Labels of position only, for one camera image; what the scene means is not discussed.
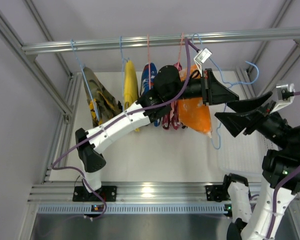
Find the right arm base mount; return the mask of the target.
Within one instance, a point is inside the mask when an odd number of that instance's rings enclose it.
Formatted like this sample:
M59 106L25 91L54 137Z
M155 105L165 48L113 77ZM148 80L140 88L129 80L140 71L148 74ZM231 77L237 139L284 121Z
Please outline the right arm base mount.
M207 201L220 203L228 199L225 187L221 184L206 185L205 191Z

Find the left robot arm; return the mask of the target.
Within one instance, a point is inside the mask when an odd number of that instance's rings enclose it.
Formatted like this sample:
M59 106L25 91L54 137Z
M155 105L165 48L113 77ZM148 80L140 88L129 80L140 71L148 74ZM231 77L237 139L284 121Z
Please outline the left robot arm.
M211 69L198 78L182 81L173 65L162 67L153 80L154 86L127 110L90 130L78 129L75 140L83 167L83 184L88 193L99 190L101 169L106 165L102 153L116 140L137 128L162 118L172 108L169 101L198 98L209 106L236 102L240 98L214 76Z

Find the orange trousers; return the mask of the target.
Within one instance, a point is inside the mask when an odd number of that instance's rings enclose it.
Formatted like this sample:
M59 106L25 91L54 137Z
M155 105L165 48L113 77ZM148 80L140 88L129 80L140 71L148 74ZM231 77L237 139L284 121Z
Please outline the orange trousers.
M177 104L179 122L198 133L212 137L210 109L203 103L202 97L179 99Z

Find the blue wire hanger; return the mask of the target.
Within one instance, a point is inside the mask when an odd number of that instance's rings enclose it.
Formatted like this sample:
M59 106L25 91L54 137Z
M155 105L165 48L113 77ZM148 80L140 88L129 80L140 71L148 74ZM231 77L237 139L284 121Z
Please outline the blue wire hanger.
M258 66L252 62L249 62L249 61L245 61L247 64L249 64L250 66L252 66L253 68L255 68L256 70L256 77L254 78L253 81L251 82L243 82L243 81L238 81L236 83L231 83L231 82L228 82L228 81L225 81L224 79L224 75L221 71L221 68L216 64L216 62L210 57L209 60L213 63L213 65L217 68L217 70L219 71L220 73L220 76L221 76L221 81L223 84L226 84L226 85L229 85L227 88L230 89L232 88L233 86L236 86L236 85L252 85L254 84L258 79L259 79L259 76L260 76L260 70L258 68ZM219 150L221 148L221 135L219 133L220 131L220 128L222 126L222 123L219 122L217 128L216 128L216 134L217 134L217 137L218 137L218 146L215 145L214 143L214 140L211 139L211 143L212 143L212 146L215 150Z

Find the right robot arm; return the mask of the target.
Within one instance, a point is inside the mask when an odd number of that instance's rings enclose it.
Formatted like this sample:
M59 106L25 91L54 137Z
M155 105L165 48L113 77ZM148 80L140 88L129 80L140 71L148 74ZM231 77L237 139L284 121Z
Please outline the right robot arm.
M215 114L233 137L257 131L279 148L269 149L263 158L261 187L254 209L248 180L232 173L224 177L223 187L232 210L228 240L275 239L286 209L300 192L300 125L291 127L275 111L276 102L267 102L271 96L269 91L252 99L236 97L226 104L231 112Z

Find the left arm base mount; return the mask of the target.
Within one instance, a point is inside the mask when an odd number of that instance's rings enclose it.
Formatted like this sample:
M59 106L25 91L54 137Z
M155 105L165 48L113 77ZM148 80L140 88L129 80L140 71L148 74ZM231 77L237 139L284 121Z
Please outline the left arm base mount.
M117 186L102 186L95 191L105 202L115 202L117 199ZM101 202L101 200L84 186L75 186L72 196L73 202Z

